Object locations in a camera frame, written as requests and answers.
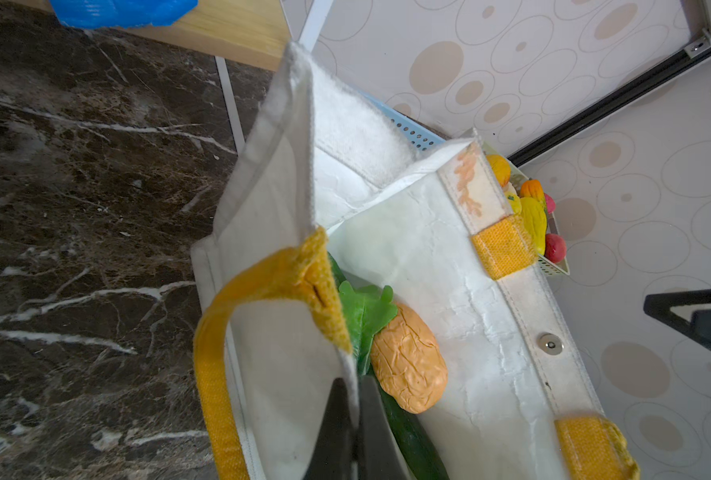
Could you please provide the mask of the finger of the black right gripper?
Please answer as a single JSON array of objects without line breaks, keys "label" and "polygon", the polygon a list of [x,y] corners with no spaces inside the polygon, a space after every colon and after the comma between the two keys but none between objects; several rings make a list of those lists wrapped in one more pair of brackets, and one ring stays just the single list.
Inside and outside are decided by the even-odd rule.
[{"label": "finger of the black right gripper", "polygon": [[711,351],[711,289],[648,295],[643,312]]}]

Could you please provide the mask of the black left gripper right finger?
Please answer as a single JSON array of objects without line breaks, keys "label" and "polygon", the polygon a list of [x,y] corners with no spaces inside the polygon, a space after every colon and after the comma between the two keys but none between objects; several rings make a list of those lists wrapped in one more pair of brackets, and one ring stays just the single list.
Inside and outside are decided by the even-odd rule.
[{"label": "black left gripper right finger", "polygon": [[359,428],[355,443],[357,478],[365,480],[407,479],[399,459],[393,432],[383,409],[377,380],[371,376],[359,379]]}]

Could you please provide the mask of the green cucumber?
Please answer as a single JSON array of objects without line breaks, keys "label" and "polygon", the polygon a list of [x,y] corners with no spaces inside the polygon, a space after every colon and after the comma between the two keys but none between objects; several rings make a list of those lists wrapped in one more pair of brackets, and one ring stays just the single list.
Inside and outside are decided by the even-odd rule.
[{"label": "green cucumber", "polygon": [[[328,260],[338,292],[339,285],[348,280],[334,258],[329,257]],[[367,375],[377,380],[377,376],[373,372],[373,366],[369,366],[369,371],[363,376]],[[427,430],[419,421],[419,414],[412,414],[401,409],[399,404],[387,392],[383,391],[383,388],[379,385],[379,380],[377,380],[377,385],[379,386],[381,402],[383,402],[383,409],[387,414],[389,427],[393,432],[393,439],[397,442],[397,447],[403,456],[403,460],[407,462],[409,472],[417,479],[449,478],[447,468],[445,468],[435,444],[433,444],[429,434],[427,434]]]}]

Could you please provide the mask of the white grocery bag yellow handles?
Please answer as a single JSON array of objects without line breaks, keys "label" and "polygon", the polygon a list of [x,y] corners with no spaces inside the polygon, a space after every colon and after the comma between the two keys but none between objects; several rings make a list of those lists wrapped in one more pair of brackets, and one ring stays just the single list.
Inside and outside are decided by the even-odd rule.
[{"label": "white grocery bag yellow handles", "polygon": [[222,479],[637,479],[475,138],[421,149],[297,43],[191,261]]}]

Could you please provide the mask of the tan wrinkled potato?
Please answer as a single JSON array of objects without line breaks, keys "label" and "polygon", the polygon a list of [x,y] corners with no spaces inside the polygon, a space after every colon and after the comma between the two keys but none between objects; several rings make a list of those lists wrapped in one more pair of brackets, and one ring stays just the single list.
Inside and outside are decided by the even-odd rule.
[{"label": "tan wrinkled potato", "polygon": [[431,328],[415,310],[401,303],[397,304],[397,316],[373,338],[371,366],[383,391],[412,414],[435,406],[449,381],[447,364]]}]

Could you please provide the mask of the green plastic basket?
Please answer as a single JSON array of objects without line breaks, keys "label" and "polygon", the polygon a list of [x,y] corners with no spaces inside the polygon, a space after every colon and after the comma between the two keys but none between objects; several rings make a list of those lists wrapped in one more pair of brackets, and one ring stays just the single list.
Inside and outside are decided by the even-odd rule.
[{"label": "green plastic basket", "polygon": [[567,264],[567,244],[559,235],[555,222],[553,198],[545,192],[539,180],[526,176],[493,146],[483,142],[481,147],[513,214],[523,222],[527,236],[533,242],[537,263],[543,274],[569,276],[571,270]]}]

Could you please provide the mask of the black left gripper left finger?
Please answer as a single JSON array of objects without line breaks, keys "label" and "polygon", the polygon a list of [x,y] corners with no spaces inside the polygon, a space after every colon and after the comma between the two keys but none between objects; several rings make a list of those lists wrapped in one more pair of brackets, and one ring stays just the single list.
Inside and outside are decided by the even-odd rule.
[{"label": "black left gripper left finger", "polygon": [[354,434],[347,386],[332,382],[321,426],[303,480],[345,480],[352,477]]}]

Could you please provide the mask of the green leafy vegetable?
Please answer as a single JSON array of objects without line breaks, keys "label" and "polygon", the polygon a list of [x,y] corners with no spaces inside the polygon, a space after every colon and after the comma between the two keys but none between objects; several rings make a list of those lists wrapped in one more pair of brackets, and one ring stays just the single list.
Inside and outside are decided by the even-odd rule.
[{"label": "green leafy vegetable", "polygon": [[393,302],[393,288],[375,285],[354,288],[345,281],[339,285],[338,293],[357,364],[357,375],[363,376],[371,366],[371,347],[375,335],[399,313]]}]

